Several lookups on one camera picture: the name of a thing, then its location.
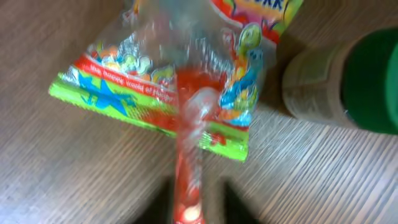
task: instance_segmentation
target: blue star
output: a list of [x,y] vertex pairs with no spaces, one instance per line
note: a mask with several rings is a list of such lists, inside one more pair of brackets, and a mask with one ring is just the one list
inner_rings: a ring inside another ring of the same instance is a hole
[[113,93],[109,89],[109,86],[105,80],[101,80],[100,88],[94,86],[92,81],[93,77],[85,78],[79,74],[80,87],[87,90],[89,93],[87,100],[84,99],[84,97],[81,97],[86,104],[92,105],[94,103],[93,96],[96,96],[97,101],[95,103],[95,107],[103,110],[109,106],[112,106],[124,116],[127,116],[127,112],[122,104],[123,101],[125,101],[128,106],[136,107],[136,103],[134,102],[135,97],[133,95]]

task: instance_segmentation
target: bottle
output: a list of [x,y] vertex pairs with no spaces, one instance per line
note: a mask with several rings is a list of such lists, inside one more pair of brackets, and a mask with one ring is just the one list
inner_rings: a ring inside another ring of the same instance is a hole
[[398,28],[299,54],[282,96],[298,119],[398,134]]

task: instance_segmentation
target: green bottle cap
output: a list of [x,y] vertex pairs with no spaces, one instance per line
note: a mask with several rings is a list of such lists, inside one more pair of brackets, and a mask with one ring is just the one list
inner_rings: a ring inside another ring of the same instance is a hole
[[398,134],[398,28],[373,32],[351,50],[343,104],[362,129]]

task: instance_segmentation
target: wood grain surface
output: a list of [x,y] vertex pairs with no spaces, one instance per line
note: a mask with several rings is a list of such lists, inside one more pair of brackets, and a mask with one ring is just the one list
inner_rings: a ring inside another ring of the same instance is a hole
[[[0,0],[0,223],[126,223],[173,175],[174,141],[47,89],[122,8],[111,0]],[[285,115],[280,74],[306,47],[398,26],[396,0],[305,0],[265,84],[244,164],[205,154],[205,213],[232,181],[270,223],[398,223],[398,137]]]

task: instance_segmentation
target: colorful packaging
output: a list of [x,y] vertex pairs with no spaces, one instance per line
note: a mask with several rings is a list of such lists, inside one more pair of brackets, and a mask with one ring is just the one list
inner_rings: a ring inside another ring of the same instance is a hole
[[265,72],[302,1],[136,1],[58,74],[49,93],[175,136],[176,76],[187,65],[198,66],[216,76],[211,85],[220,94],[198,145],[243,161]]

